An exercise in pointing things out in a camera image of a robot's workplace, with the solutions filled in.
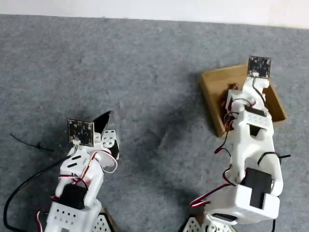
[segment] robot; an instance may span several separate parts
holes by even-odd
[[[200,227],[191,217],[184,232],[233,232],[232,226],[238,223],[270,219],[274,220],[275,230],[283,189],[281,159],[290,155],[280,156],[274,149],[272,117],[265,95],[261,94],[269,86],[269,71],[269,58],[251,56],[242,90],[228,91],[224,123],[226,138],[231,128],[234,129],[234,150],[230,154],[230,166],[223,172],[227,183],[190,203],[192,208],[204,205],[204,223]],[[215,153],[222,149],[225,148],[220,146]],[[246,167],[247,159],[255,166]]]
[[[45,232],[113,232],[96,199],[104,173],[113,173],[119,160],[119,139],[112,112],[93,122],[68,119],[68,128],[74,147],[60,167]]]

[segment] cardboard box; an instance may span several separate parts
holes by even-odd
[[[231,84],[237,83],[239,88],[242,88],[247,78],[247,68],[247,64],[242,64],[238,66],[207,71],[202,74],[200,84],[210,113],[212,115],[218,137],[225,135],[225,127],[223,124],[223,116],[225,112],[224,109],[220,106],[220,103],[222,102],[222,99],[224,98]],[[266,95],[266,105],[269,113],[272,116],[273,124],[277,126],[287,119],[287,114],[271,82],[269,87],[263,90],[263,93]]]

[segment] white plastic housing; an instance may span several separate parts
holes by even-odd
[[[47,218],[45,232],[91,232],[102,206],[98,200],[93,205],[77,210],[57,202],[53,202]]]
[[[252,189],[243,185],[225,187],[214,194],[211,203],[205,206],[205,212],[211,221],[226,225],[251,224],[262,220],[276,219],[279,213],[280,200],[278,197],[265,194],[262,209],[250,206]],[[227,214],[237,217],[228,222],[212,214]]]

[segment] circuit board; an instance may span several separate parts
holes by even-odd
[[[68,119],[69,142],[78,138],[81,145],[94,146],[94,122]]]
[[[270,58],[250,56],[248,61],[248,76],[269,79]]]

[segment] red wire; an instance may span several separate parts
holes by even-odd
[[[89,170],[89,168],[90,168],[90,166],[89,166],[90,162],[91,162],[92,160],[94,160],[94,158],[95,158],[95,156],[96,156],[96,154],[97,154],[98,152],[105,152],[106,154],[108,154],[108,155],[110,155],[110,156],[112,155],[111,153],[109,153],[109,152],[107,152],[107,151],[104,151],[104,150],[95,151],[95,152],[92,154],[91,158],[90,158],[90,161],[89,161],[89,163],[88,163],[88,166],[87,166],[86,169],[83,171],[81,180],[79,180],[79,181],[76,182],[77,184],[80,183],[81,181],[83,181],[84,177],[86,176],[86,173],[88,172],[88,170]]]
[[[193,206],[193,205],[195,205],[195,204],[197,204],[197,203],[200,203],[201,200],[205,199],[206,197],[212,195],[214,192],[216,192],[216,191],[218,191],[218,190],[220,190],[220,189],[222,189],[222,188],[224,188],[224,187],[226,187],[226,186],[231,186],[231,185],[230,185],[230,184],[223,184],[223,185],[220,185],[219,187],[215,188],[214,190],[212,190],[212,191],[210,191],[210,192],[208,192],[208,193],[205,193],[204,195],[202,195],[202,196],[196,198],[195,200],[193,200],[193,201],[190,203],[190,206],[191,206],[191,207],[196,207],[196,206]]]
[[[74,180],[74,183],[75,183],[75,184],[79,184],[79,183],[83,182],[83,184],[85,185],[85,187],[88,188],[87,183],[86,183],[83,179],[81,179],[80,177],[78,177],[78,176],[74,176],[74,175],[60,175],[59,178],[61,178],[61,177],[72,178],[72,179]]]
[[[202,202],[193,204],[193,205],[191,206],[191,208],[197,208],[197,207],[200,207],[200,206],[202,206],[202,205],[206,205],[206,204],[210,204],[210,203],[211,203],[210,201],[207,201],[207,202],[202,201]]]

